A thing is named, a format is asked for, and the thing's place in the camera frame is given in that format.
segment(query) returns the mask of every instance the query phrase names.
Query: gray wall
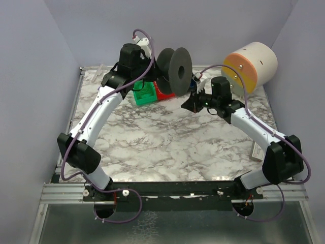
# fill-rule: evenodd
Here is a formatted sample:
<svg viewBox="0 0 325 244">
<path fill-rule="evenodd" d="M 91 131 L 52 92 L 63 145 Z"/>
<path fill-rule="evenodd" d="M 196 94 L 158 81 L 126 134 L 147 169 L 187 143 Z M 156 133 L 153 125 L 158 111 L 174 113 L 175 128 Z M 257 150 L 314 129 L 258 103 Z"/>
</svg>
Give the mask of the gray wall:
<svg viewBox="0 0 325 244">
<path fill-rule="evenodd" d="M 325 241 L 325 1 L 300 0 L 273 45 L 279 60 L 266 91 L 278 128 L 296 134 L 312 166 L 306 184 Z"/>
<path fill-rule="evenodd" d="M 112 65 L 142 28 L 157 53 L 184 46 L 209 65 L 252 42 L 272 46 L 297 0 L 45 0 L 81 66 Z"/>
<path fill-rule="evenodd" d="M 42 0 L 0 1 L 0 243 L 28 243 L 79 66 Z"/>
</svg>

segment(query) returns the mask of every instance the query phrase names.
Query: green plastic crate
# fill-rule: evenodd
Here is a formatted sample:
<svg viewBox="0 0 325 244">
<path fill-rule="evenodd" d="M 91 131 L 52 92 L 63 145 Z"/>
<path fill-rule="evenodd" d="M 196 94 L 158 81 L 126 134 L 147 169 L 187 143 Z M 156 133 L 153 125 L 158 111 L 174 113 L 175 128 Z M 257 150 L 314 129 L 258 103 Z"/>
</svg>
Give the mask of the green plastic crate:
<svg viewBox="0 0 325 244">
<path fill-rule="evenodd" d="M 142 88 L 142 80 L 139 80 L 134 84 L 134 90 L 140 90 Z M 157 94 L 154 84 L 152 82 L 145 82 L 141 91 L 134 91 L 134 99 L 137 105 L 144 105 L 157 101 Z"/>
</svg>

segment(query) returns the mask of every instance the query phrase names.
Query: cylinder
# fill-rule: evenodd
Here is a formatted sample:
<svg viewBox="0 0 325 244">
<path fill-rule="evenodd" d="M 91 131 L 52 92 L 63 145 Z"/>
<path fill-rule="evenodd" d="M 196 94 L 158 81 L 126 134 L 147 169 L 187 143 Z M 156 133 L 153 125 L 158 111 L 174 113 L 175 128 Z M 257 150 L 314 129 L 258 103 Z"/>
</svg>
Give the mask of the cylinder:
<svg viewBox="0 0 325 244">
<path fill-rule="evenodd" d="M 252 42 L 229 54 L 223 64 L 231 66 L 240 74 L 247 93 L 250 94 L 272 79 L 278 68 L 278 59 L 265 44 Z M 222 67 L 221 74 L 230 82 L 232 93 L 244 95 L 243 86 L 234 71 Z"/>
</svg>

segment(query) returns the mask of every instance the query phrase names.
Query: red plastic crate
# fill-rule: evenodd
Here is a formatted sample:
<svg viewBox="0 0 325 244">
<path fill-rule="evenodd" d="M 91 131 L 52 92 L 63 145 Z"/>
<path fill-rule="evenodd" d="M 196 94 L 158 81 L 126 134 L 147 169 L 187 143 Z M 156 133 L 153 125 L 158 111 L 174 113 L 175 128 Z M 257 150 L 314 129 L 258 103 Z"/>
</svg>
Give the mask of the red plastic crate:
<svg viewBox="0 0 325 244">
<path fill-rule="evenodd" d="M 167 98 L 172 98 L 175 96 L 174 93 L 171 93 L 169 95 L 165 95 L 165 94 L 162 94 L 160 91 L 159 91 L 159 88 L 156 84 L 156 82 L 153 83 L 154 84 L 154 88 L 156 89 L 156 94 L 157 94 L 157 98 L 158 100 L 163 100 L 163 99 L 167 99 Z"/>
</svg>

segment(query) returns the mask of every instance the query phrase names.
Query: marble surface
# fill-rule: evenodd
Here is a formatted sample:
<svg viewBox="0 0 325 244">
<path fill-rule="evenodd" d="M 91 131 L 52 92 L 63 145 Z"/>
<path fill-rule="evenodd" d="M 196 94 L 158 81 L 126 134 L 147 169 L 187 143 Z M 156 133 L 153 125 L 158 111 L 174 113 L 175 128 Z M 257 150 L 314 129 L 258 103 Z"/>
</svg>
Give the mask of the marble surface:
<svg viewBox="0 0 325 244">
<path fill-rule="evenodd" d="M 104 72 L 86 71 L 73 126 L 97 95 Z M 219 70 L 206 73 L 220 75 Z M 211 93 L 211 83 L 206 85 Z M 228 180 L 261 162 L 249 158 L 252 140 L 241 130 L 204 109 L 194 114 L 182 109 L 188 95 L 137 106 L 130 92 L 104 125 L 94 149 L 101 166 L 114 181 Z M 249 96 L 250 110 L 275 128 L 262 87 Z M 66 166 L 65 174 L 77 169 Z M 82 182 L 75 177 L 70 182 Z"/>
</svg>

